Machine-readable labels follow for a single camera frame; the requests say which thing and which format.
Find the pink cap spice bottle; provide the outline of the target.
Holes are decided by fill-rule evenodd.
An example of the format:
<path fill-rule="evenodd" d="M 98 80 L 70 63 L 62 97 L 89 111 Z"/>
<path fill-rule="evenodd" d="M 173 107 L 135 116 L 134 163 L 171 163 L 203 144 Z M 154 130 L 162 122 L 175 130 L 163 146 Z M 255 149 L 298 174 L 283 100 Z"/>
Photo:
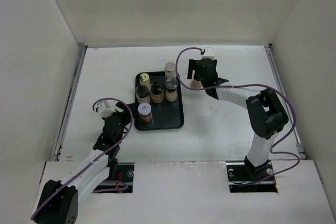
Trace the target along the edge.
<path fill-rule="evenodd" d="M 192 89 L 202 88 L 202 83 L 200 81 L 195 80 L 195 70 L 193 70 L 193 73 L 192 73 L 192 80 L 190 82 L 190 87 Z"/>

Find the red label jar white lid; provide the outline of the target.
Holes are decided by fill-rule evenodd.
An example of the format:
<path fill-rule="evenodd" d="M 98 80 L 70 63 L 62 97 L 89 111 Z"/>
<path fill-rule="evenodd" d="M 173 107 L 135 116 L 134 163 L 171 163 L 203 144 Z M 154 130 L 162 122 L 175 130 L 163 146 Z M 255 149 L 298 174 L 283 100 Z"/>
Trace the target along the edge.
<path fill-rule="evenodd" d="M 142 122 L 151 122 L 153 119 L 151 105 L 149 103 L 140 103 L 138 106 L 138 115 Z"/>

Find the blue label silver cap bottle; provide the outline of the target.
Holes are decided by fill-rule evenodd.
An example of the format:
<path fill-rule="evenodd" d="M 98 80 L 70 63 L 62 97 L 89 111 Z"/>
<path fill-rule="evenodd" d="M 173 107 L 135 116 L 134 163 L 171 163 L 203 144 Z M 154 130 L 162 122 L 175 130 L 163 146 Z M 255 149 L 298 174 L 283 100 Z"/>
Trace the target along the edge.
<path fill-rule="evenodd" d="M 165 77 L 167 79 L 176 79 L 176 65 L 173 62 L 165 64 Z"/>

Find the black grinder top bottle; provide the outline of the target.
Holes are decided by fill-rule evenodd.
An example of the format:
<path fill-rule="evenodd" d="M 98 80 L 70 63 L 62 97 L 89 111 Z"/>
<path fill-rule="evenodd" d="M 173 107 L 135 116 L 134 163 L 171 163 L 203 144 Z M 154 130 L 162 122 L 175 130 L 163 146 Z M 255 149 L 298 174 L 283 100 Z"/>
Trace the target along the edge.
<path fill-rule="evenodd" d="M 151 102 L 150 92 L 147 86 L 139 85 L 136 87 L 135 96 L 139 104 Z"/>

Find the grey grinder top bottle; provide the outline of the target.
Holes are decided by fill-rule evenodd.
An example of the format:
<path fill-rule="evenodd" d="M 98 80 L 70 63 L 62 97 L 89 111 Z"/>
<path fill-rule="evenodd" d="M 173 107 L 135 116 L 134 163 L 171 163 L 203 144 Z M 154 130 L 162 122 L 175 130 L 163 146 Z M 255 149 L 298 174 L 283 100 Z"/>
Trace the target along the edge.
<path fill-rule="evenodd" d="M 177 87 L 178 87 L 178 81 L 176 79 L 167 79 L 165 81 L 165 87 L 166 87 L 166 99 L 169 102 L 174 102 L 177 100 Z"/>

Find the yellow cap spice bottle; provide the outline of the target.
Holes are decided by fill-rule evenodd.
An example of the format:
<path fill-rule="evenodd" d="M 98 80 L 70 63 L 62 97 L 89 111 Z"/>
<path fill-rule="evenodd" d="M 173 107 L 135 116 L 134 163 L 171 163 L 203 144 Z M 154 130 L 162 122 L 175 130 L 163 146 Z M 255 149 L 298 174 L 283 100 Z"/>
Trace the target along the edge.
<path fill-rule="evenodd" d="M 146 86 L 149 90 L 151 89 L 151 80 L 148 73 L 142 73 L 139 76 L 140 85 Z"/>

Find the black cap small pepper bottle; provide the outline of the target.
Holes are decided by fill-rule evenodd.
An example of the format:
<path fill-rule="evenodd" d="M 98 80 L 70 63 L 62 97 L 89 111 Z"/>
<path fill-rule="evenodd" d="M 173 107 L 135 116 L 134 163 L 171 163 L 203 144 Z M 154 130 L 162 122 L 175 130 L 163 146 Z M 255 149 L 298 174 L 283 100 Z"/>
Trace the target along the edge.
<path fill-rule="evenodd" d="M 161 103 L 164 99 L 164 89 L 161 83 L 154 82 L 151 85 L 151 99 L 154 103 Z"/>

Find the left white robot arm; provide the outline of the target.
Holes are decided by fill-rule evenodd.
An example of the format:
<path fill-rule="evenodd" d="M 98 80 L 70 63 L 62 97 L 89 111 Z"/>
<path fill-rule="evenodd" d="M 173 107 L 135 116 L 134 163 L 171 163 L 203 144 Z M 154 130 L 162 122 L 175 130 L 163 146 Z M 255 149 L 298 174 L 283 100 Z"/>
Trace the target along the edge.
<path fill-rule="evenodd" d="M 75 223 L 80 204 L 101 182 L 116 179 L 116 156 L 134 124 L 135 104 L 126 104 L 119 99 L 114 101 L 117 108 L 102 118 L 102 133 L 87 157 L 63 178 L 45 183 L 31 221 Z"/>

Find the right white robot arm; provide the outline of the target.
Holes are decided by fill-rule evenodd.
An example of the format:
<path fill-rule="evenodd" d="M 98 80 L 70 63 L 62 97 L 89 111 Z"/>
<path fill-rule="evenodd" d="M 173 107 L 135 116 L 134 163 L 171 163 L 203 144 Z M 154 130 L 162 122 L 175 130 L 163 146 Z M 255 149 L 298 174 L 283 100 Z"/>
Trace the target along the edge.
<path fill-rule="evenodd" d="M 199 81 L 208 96 L 247 110 L 254 138 L 244 159 L 243 172 L 248 179 L 257 179 L 266 169 L 276 136 L 289 121 L 288 114 L 275 89 L 262 86 L 259 91 L 248 86 L 234 87 L 228 80 L 218 77 L 216 66 L 217 61 L 209 58 L 190 59 L 187 78 Z"/>

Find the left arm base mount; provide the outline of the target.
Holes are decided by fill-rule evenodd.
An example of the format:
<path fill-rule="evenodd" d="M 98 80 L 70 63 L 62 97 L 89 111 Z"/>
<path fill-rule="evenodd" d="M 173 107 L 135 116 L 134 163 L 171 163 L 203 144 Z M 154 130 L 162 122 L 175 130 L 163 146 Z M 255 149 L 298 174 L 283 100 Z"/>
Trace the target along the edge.
<path fill-rule="evenodd" d="M 119 162 L 117 158 L 109 161 L 109 176 L 93 191 L 96 194 L 122 194 L 133 192 L 135 165 L 132 162 Z"/>

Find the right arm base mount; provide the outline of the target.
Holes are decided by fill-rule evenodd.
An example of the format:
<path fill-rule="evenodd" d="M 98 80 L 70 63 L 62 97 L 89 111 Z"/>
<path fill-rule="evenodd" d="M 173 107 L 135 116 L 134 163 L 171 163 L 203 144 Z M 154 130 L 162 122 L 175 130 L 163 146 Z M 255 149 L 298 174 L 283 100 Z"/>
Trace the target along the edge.
<path fill-rule="evenodd" d="M 244 162 L 226 163 L 229 191 L 231 193 L 277 193 L 271 161 L 260 170 L 253 172 Z"/>

